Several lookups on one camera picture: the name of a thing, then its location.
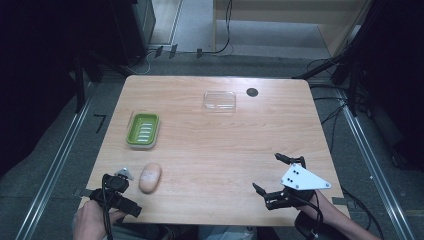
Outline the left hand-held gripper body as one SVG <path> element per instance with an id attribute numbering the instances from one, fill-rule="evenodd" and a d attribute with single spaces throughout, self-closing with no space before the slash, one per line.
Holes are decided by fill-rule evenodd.
<path id="1" fill-rule="evenodd" d="M 123 193 L 129 187 L 129 181 L 133 180 L 127 168 L 118 170 L 114 175 L 104 174 L 102 177 L 102 186 L 89 193 L 89 198 L 95 200 L 100 206 L 105 206 L 108 210 L 117 209 L 138 217 L 142 208 L 134 201 L 123 196 Z"/>

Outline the beige soap bar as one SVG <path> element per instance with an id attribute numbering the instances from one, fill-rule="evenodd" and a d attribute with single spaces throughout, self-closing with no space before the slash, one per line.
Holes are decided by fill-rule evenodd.
<path id="1" fill-rule="evenodd" d="M 140 174 L 139 189 L 145 194 L 152 193 L 158 186 L 161 174 L 162 168 L 159 164 L 147 164 Z"/>

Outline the black cabinet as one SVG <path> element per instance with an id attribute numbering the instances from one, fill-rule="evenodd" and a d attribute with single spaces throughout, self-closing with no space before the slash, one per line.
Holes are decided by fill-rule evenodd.
<path id="1" fill-rule="evenodd" d="M 131 65 L 147 55 L 156 17 L 152 0 L 110 0 L 118 34 L 117 59 Z"/>

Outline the black rounded object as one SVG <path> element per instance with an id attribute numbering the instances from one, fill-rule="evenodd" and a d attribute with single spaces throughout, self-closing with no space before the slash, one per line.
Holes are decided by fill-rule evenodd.
<path id="1" fill-rule="evenodd" d="M 295 219 L 294 225 L 306 240 L 319 239 L 318 230 L 321 227 L 321 222 L 309 217 L 306 213 L 300 212 Z"/>

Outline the green soap dish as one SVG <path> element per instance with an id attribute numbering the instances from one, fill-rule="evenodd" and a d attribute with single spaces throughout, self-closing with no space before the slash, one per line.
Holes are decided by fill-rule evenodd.
<path id="1" fill-rule="evenodd" d="M 150 149 L 157 141 L 160 118 L 156 114 L 138 113 L 132 117 L 127 144 L 133 149 Z"/>

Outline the person's right hand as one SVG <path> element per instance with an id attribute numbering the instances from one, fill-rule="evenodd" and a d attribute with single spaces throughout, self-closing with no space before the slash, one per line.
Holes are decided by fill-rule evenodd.
<path id="1" fill-rule="evenodd" d="M 331 209 L 331 203 L 325 198 L 325 196 L 318 190 L 315 191 L 308 205 L 297 207 L 310 217 L 316 217 L 318 212 L 314 209 L 317 207 L 323 215 L 326 215 Z"/>

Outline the person's left hand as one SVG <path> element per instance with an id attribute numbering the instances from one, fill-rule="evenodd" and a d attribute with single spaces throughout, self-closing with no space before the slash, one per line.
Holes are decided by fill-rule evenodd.
<path id="1" fill-rule="evenodd" d="M 105 236 L 102 208 L 94 200 L 85 202 L 74 216 L 73 240 L 103 240 Z"/>

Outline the light wooden furniture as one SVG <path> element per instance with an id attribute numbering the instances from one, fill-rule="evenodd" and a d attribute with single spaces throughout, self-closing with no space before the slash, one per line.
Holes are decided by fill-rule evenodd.
<path id="1" fill-rule="evenodd" d="M 232 0 L 240 21 L 317 24 L 331 56 L 341 53 L 373 0 Z"/>

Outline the black metal stand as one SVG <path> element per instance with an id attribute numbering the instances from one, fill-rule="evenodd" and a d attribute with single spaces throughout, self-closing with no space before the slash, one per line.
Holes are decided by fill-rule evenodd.
<path id="1" fill-rule="evenodd" d="M 335 66 L 336 69 L 331 75 L 331 81 L 335 85 L 342 84 L 346 79 L 349 80 L 347 90 L 347 107 L 351 114 L 356 117 L 356 93 L 360 75 L 360 67 L 357 61 L 358 48 L 363 40 L 362 28 L 360 28 L 352 41 L 335 57 L 325 60 L 322 64 L 308 70 L 306 73 L 295 76 L 295 79 L 308 80 L 317 74 Z"/>
<path id="2" fill-rule="evenodd" d="M 79 113 L 85 104 L 85 85 L 83 79 L 83 67 L 81 65 L 79 53 L 75 54 L 75 82 L 76 82 L 76 112 Z"/>

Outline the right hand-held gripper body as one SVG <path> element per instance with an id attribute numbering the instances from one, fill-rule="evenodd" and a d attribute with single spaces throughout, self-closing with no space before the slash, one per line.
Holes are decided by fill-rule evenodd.
<path id="1" fill-rule="evenodd" d="M 308 205 L 316 190 L 331 187 L 328 181 L 300 164 L 292 164 L 281 177 L 280 183 L 284 186 L 281 196 L 290 207 Z"/>

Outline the black curtain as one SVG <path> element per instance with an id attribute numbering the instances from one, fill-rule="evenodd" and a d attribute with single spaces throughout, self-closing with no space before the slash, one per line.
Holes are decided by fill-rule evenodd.
<path id="1" fill-rule="evenodd" d="M 424 172 L 424 0 L 372 0 L 354 42 L 394 165 Z"/>
<path id="2" fill-rule="evenodd" d="M 75 54 L 93 81 L 109 40 L 110 0 L 0 0 L 0 177 L 76 98 Z"/>

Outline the metal floor rail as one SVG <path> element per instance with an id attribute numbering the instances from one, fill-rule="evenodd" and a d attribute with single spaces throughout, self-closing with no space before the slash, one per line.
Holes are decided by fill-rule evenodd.
<path id="1" fill-rule="evenodd" d="M 84 94 L 86 101 L 83 103 L 80 110 L 74 114 L 72 122 L 61 141 L 52 164 L 35 196 L 30 208 L 24 218 L 24 221 L 15 237 L 15 240 L 31 240 L 35 229 L 47 203 L 52 195 L 54 187 L 61 175 L 62 169 L 67 161 L 68 155 L 74 145 L 75 139 L 81 129 L 81 126 L 86 118 L 87 112 L 91 106 L 93 95 L 97 89 L 96 83 L 88 83 Z"/>
<path id="2" fill-rule="evenodd" d="M 344 110 L 344 115 L 397 236 L 400 240 L 416 240 L 404 211 L 379 165 L 378 158 L 369 144 L 359 119 L 354 117 L 349 109 Z"/>

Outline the clear plastic lid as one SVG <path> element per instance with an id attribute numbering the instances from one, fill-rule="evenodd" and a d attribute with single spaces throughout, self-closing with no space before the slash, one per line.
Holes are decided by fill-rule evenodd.
<path id="1" fill-rule="evenodd" d="M 232 91 L 207 91 L 203 109 L 213 113 L 232 113 L 236 110 L 236 94 Z"/>

